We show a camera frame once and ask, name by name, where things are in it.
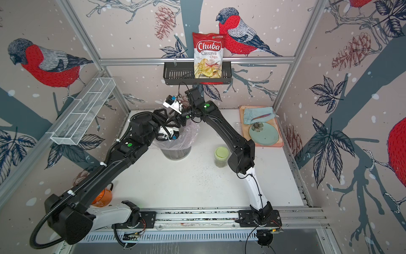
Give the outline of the green lid mung bean jar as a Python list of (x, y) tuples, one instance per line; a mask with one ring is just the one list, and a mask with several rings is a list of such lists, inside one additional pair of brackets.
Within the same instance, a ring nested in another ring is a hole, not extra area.
[(227, 160), (229, 158), (229, 150), (226, 147), (218, 147), (214, 152), (215, 165), (218, 168), (223, 168), (227, 166)]

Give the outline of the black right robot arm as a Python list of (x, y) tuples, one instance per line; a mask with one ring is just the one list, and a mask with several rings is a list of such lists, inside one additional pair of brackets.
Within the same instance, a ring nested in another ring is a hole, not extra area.
[(273, 212), (271, 203), (264, 196), (255, 172), (255, 143), (246, 140), (224, 118), (221, 110), (212, 101), (206, 102), (197, 88), (185, 92), (189, 106), (181, 111), (181, 116), (196, 117), (212, 127), (227, 144), (231, 155), (227, 160), (230, 169), (244, 181), (250, 200), (250, 208), (255, 224), (265, 226)]

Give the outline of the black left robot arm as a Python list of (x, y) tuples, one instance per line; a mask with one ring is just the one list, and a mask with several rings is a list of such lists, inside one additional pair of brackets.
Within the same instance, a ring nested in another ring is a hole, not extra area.
[[(62, 241), (75, 244), (90, 233), (96, 216), (88, 213), (94, 199), (121, 172), (133, 165), (152, 144), (160, 128), (168, 119), (166, 109), (140, 112), (133, 115), (123, 137), (112, 145), (104, 162), (79, 185), (58, 196), (52, 194), (45, 202), (45, 216), (30, 237), (33, 249), (45, 249)], [(37, 235), (44, 224), (56, 232), (60, 239), (38, 243)]]

